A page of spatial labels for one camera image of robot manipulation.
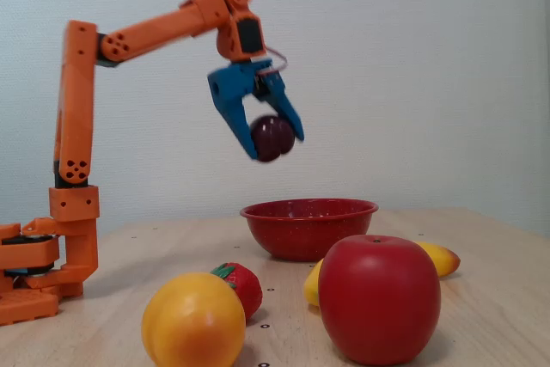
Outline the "blue gripper body black servo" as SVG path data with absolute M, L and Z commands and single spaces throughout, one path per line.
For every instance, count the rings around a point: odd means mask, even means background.
M 272 68 L 271 58 L 229 64 L 211 72 L 207 81 L 214 101 L 242 98 L 252 94 L 259 83 L 259 72 Z

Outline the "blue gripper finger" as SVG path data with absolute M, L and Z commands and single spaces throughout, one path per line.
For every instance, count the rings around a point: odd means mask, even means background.
M 303 141 L 304 131 L 300 117 L 285 93 L 285 85 L 279 74 L 257 77 L 257 99 L 270 105 L 291 126 L 295 137 Z
M 254 146 L 242 99 L 236 98 L 228 101 L 215 99 L 214 105 L 247 155 L 251 159 L 257 160 L 258 153 Z

